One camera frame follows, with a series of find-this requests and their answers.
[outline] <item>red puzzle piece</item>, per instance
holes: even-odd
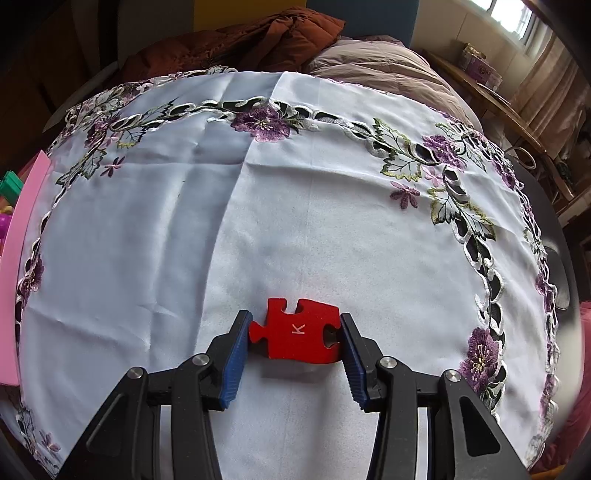
[[[340,358],[339,344],[326,348],[323,332],[326,325],[340,328],[339,309],[326,303],[299,299],[295,313],[285,313],[286,299],[267,301],[265,326],[252,322],[248,333],[251,342],[268,340],[269,358],[299,360],[309,364],[331,364]]]

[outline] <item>pink toy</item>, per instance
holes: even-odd
[[[4,242],[4,239],[8,234],[10,220],[12,220],[12,215],[9,215],[7,213],[0,213],[0,242]]]
[[[36,158],[10,220],[10,228],[0,259],[0,384],[19,385],[17,344],[14,336],[19,265],[25,233],[51,161],[42,151]]]

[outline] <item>yellow object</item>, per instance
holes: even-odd
[[[564,465],[560,465],[560,466],[556,467],[555,469],[549,470],[547,472],[534,473],[531,476],[531,479],[532,480],[554,480],[562,470],[564,470]]]
[[[247,23],[296,6],[305,7],[306,0],[195,0],[193,31]]]

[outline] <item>metal screw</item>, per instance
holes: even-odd
[[[445,372],[445,378],[447,378],[450,382],[459,382],[462,378],[462,375],[457,370],[447,370]]]
[[[141,367],[132,367],[127,370],[127,376],[130,377],[132,380],[137,380],[141,378],[144,374],[144,370]]]
[[[379,364],[382,365],[382,367],[384,368],[394,368],[396,365],[398,365],[398,362],[394,357],[383,356],[380,359]]]
[[[191,359],[191,361],[193,361],[198,367],[202,367],[209,363],[209,357],[205,353],[198,353]]]

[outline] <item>blue gripper pad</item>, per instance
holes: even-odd
[[[246,363],[246,356],[248,355],[248,327],[251,322],[252,313],[247,312],[223,371],[222,387],[219,396],[220,405],[223,408],[228,408],[230,402],[236,398],[236,393],[238,392],[238,386],[240,385],[240,379],[242,378],[242,372]]]
[[[345,341],[341,344],[341,351],[343,356],[343,366],[345,367],[345,373],[347,374],[347,380],[349,381],[349,388],[353,394],[353,400],[355,400],[361,409],[364,410],[369,402],[369,395],[365,391],[365,369],[361,364],[361,359],[355,349],[351,334],[342,320],[341,328],[345,334]]]

